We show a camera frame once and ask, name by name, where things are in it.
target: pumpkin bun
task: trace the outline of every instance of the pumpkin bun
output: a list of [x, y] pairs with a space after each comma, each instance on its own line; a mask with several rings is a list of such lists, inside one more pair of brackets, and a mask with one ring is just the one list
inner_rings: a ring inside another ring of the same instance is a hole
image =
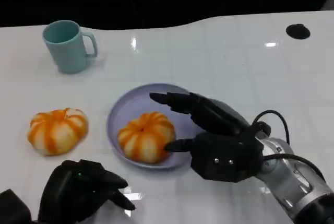
[[38, 113], [30, 122], [28, 141], [43, 155], [70, 151], [88, 132], [83, 112], [73, 108]]
[[129, 159], [158, 163], [169, 156], [169, 152], [163, 147], [175, 140], [175, 130], [173, 124], [162, 113], [144, 113], [121, 129], [117, 139]]

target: black object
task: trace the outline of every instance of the black object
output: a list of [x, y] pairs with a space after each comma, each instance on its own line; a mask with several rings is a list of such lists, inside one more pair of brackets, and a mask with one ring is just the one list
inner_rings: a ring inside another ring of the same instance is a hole
[[294, 219], [295, 224], [333, 224], [334, 195], [325, 195], [309, 203]]
[[264, 122], [250, 125], [240, 114], [223, 102], [190, 93], [150, 93], [152, 100], [166, 104], [172, 111], [190, 114], [207, 133], [192, 139], [171, 142], [171, 152], [190, 151], [192, 168], [206, 180], [238, 182], [254, 176], [263, 161], [263, 144], [255, 135], [270, 135]]
[[250, 124], [225, 103], [195, 93], [150, 93], [157, 103], [166, 104], [172, 111], [190, 114], [191, 119], [212, 134], [238, 137]]
[[311, 32], [303, 24], [295, 24], [287, 27], [287, 34], [297, 40], [305, 40]]
[[165, 149], [190, 151], [192, 169], [206, 180], [239, 182], [255, 176], [261, 168], [264, 146], [255, 135], [263, 129], [268, 129], [266, 123], [255, 123], [238, 138], [201, 133], [193, 140], [171, 142]]
[[272, 113], [272, 114], [275, 114], [278, 116], [278, 118], [280, 118], [280, 120], [282, 121], [283, 123], [283, 126], [284, 126], [284, 131], [285, 131], [285, 137], [287, 138], [287, 143], [288, 145], [290, 145], [290, 134], [289, 134], [289, 128], [288, 128], [288, 124], [286, 122], [286, 120], [284, 119], [284, 117], [282, 116], [282, 114], [280, 114], [279, 112], [275, 111], [275, 110], [266, 110], [266, 111], [263, 111], [261, 112], [260, 114], [258, 114], [255, 119], [253, 120], [253, 124], [255, 122], [258, 122], [258, 120], [266, 115], [266, 114], [269, 114], [269, 113]]
[[31, 214], [29, 208], [10, 189], [0, 194], [0, 223], [29, 224]]
[[107, 200], [134, 210], [118, 189], [127, 182], [104, 169], [100, 163], [64, 161], [51, 174], [43, 191], [38, 222], [73, 224], [93, 215]]

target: plate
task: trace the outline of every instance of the plate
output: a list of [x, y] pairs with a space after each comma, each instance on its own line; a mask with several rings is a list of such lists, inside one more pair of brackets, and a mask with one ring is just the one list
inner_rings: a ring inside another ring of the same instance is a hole
[[123, 95], [116, 102], [109, 113], [106, 126], [107, 135], [111, 145], [113, 146], [113, 150], [121, 159], [124, 159], [136, 166], [149, 169], [175, 168], [189, 162], [189, 153], [172, 153], [166, 160], [157, 164], [147, 164], [133, 161], [124, 155], [118, 144], [117, 134], [119, 130], [125, 127], [130, 120], [140, 117], [143, 113], [157, 111], [166, 115], [174, 125], [177, 139], [194, 138], [196, 134], [202, 131], [201, 128], [190, 119], [190, 115], [173, 112], [170, 110], [169, 106], [160, 105], [151, 100], [149, 97], [150, 92], [189, 93], [187, 90], [175, 85], [148, 84], [137, 87]]

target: table surface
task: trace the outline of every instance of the table surface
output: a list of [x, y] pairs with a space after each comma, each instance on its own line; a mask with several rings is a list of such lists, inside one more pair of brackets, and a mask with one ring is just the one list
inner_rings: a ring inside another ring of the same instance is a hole
[[[210, 18], [166, 29], [94, 33], [99, 56], [86, 71], [58, 73], [42, 42], [45, 26], [0, 29], [0, 192], [12, 188], [37, 217], [43, 188], [65, 159], [100, 162], [129, 182], [137, 209], [105, 204], [87, 223], [291, 223], [265, 185], [205, 181], [188, 166], [152, 172], [120, 161], [105, 124], [115, 101], [152, 82], [177, 84], [222, 100], [249, 121], [265, 109], [280, 111], [297, 155], [314, 162], [334, 187], [334, 12]], [[285, 29], [303, 23], [306, 40]], [[89, 134], [73, 151], [42, 157], [26, 138], [37, 112], [79, 108]], [[265, 116], [272, 136], [285, 138], [275, 116]]]

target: ceramic mug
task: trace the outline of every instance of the ceramic mug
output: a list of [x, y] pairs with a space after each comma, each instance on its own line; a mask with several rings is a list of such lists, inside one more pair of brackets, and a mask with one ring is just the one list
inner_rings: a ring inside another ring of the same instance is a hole
[[[61, 73], [74, 74], [85, 70], [89, 66], [89, 58], [94, 58], [98, 54], [94, 35], [90, 32], [81, 32], [80, 26], [74, 21], [53, 22], [43, 30], [42, 36]], [[93, 54], [87, 54], [82, 36], [91, 39]]]

